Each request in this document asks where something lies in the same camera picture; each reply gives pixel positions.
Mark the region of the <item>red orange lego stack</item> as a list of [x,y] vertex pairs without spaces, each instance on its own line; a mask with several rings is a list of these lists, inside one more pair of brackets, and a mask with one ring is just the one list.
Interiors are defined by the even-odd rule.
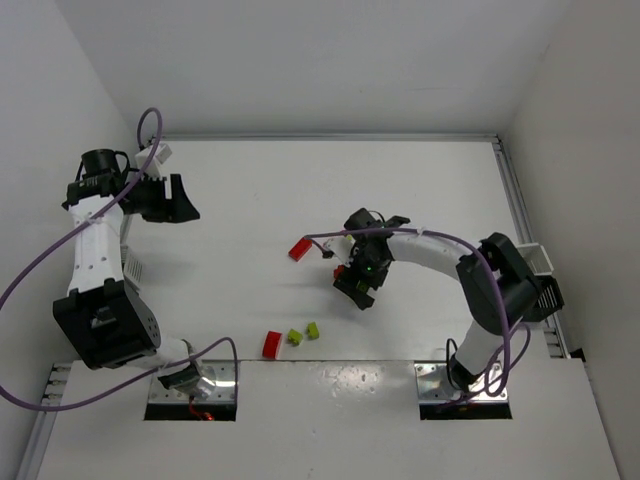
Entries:
[[288,256],[295,262],[300,261],[312,248],[313,242],[306,238],[300,238],[296,244],[288,251]]

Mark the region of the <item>red curved lego brick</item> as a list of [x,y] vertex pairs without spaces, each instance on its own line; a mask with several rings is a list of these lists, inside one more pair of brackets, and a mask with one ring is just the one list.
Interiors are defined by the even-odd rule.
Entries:
[[282,344],[281,332],[268,331],[262,348],[262,357],[266,360],[276,360]]

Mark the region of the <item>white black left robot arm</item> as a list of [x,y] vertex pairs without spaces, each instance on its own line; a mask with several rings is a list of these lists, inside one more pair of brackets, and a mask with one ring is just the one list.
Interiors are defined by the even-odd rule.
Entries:
[[87,227],[75,238],[73,275],[53,315],[88,368],[156,369],[165,389],[191,394],[202,376],[193,347],[161,334],[139,295],[142,264],[123,242],[133,215],[152,223],[199,219],[180,175],[160,171],[170,154],[166,144],[145,149],[125,168],[114,150],[82,155],[84,172],[68,185],[63,207],[74,225]]

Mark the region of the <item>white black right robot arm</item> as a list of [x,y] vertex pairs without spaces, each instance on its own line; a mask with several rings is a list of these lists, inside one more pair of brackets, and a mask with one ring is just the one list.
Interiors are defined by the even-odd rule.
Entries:
[[361,208],[344,224],[347,234],[323,243],[336,257],[333,286],[361,310],[373,306],[371,290],[385,282],[394,262],[411,263],[458,282],[472,316],[464,340],[448,361],[449,382],[467,391],[504,346],[504,334],[529,315],[543,293],[542,281],[511,240],[493,233],[469,253],[458,241],[418,231],[407,217],[375,218]]

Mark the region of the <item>white left slotted bin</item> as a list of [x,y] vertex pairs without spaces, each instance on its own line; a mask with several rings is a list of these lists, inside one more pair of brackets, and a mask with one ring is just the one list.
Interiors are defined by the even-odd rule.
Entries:
[[132,224],[130,215],[124,217],[120,229],[120,253],[124,279],[139,293],[142,286],[143,263],[128,245],[128,236]]

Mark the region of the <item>white slotted bin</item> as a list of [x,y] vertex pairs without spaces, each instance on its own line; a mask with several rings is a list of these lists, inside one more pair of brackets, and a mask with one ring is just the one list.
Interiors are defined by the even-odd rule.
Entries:
[[139,293],[142,286],[143,263],[128,245],[128,236],[132,224],[130,215],[124,217],[120,229],[120,253],[124,279]]
[[523,257],[531,271],[535,275],[552,275],[553,264],[545,250],[539,243],[526,243],[516,246],[517,251]]

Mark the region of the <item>white right slotted bin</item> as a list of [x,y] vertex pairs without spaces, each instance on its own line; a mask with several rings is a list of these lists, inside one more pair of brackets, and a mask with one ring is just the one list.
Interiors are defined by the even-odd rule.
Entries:
[[545,250],[539,243],[526,243],[516,246],[517,251],[523,257],[531,271],[535,275],[552,275],[553,264]]

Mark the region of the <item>black right slotted bin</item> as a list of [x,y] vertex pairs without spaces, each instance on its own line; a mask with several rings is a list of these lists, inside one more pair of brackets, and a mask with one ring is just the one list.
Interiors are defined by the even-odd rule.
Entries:
[[538,275],[542,291],[529,312],[527,322],[539,323],[562,310],[565,302],[559,284],[552,275]]

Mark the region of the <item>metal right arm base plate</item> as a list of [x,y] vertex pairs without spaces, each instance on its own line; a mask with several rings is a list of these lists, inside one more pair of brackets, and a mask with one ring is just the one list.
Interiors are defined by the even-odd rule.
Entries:
[[447,364],[444,361],[415,362],[413,367],[417,397],[421,404],[440,405],[458,400],[476,403],[508,400],[507,389],[494,397],[488,394],[488,388],[494,390],[500,384],[503,369],[499,362],[489,369],[488,376],[481,374],[475,381],[468,384],[467,391],[461,389],[462,381],[457,381],[454,374],[447,371]]

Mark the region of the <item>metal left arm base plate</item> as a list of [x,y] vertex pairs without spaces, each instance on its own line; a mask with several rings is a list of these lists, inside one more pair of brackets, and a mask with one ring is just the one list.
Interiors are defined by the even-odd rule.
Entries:
[[153,375],[149,404],[231,405],[236,401],[236,366],[233,362],[204,360],[172,374]]

